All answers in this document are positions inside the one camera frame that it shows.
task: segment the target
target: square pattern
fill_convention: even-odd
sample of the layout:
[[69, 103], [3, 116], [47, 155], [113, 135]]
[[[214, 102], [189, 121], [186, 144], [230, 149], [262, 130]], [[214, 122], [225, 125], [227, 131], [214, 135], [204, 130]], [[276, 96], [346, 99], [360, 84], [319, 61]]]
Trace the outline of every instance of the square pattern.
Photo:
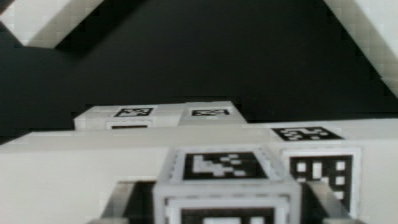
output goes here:
[[351, 198], [351, 155], [289, 158], [289, 173], [298, 182], [323, 181], [346, 210]]
[[271, 128], [284, 141], [316, 141], [342, 139], [323, 127]]
[[273, 224], [273, 208], [182, 209], [182, 224]]
[[182, 180], [266, 178], [252, 152], [186, 153]]
[[191, 110], [191, 116], [228, 115], [227, 109]]
[[149, 116], [152, 108], [122, 108], [115, 117], [143, 117]]

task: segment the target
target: white block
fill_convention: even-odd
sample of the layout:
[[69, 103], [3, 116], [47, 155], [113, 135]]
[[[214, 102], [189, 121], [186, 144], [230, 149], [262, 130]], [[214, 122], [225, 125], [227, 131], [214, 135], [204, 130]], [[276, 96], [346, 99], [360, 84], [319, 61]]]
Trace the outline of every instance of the white block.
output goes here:
[[[385, 78], [398, 79], [398, 2], [324, 0], [371, 65]], [[398, 89], [385, 82], [398, 96]]]
[[184, 104], [93, 106], [74, 118], [76, 130], [177, 126]]
[[[326, 127], [342, 140], [285, 142], [269, 129], [310, 126]], [[356, 218], [372, 224], [394, 223], [395, 133], [398, 119], [35, 132], [0, 146], [0, 223], [86, 224], [102, 213], [117, 181], [157, 176], [168, 147], [253, 143], [276, 155], [291, 150], [335, 155], [360, 149]]]
[[[227, 115], [205, 113], [225, 111]], [[138, 127], [175, 127], [179, 125], [244, 124], [244, 119], [230, 102], [204, 102], [159, 105], [93, 106], [74, 118], [76, 130], [104, 130]]]
[[0, 21], [22, 46], [53, 48], [102, 0], [15, 0]]
[[[225, 157], [241, 160], [241, 165], [221, 161]], [[218, 175], [214, 166], [230, 167], [237, 173], [223, 170], [225, 174]], [[300, 186], [282, 173], [260, 145], [189, 146], [170, 150], [152, 189], [154, 223], [180, 224], [225, 215], [250, 220], [264, 215], [266, 222], [298, 224]]]

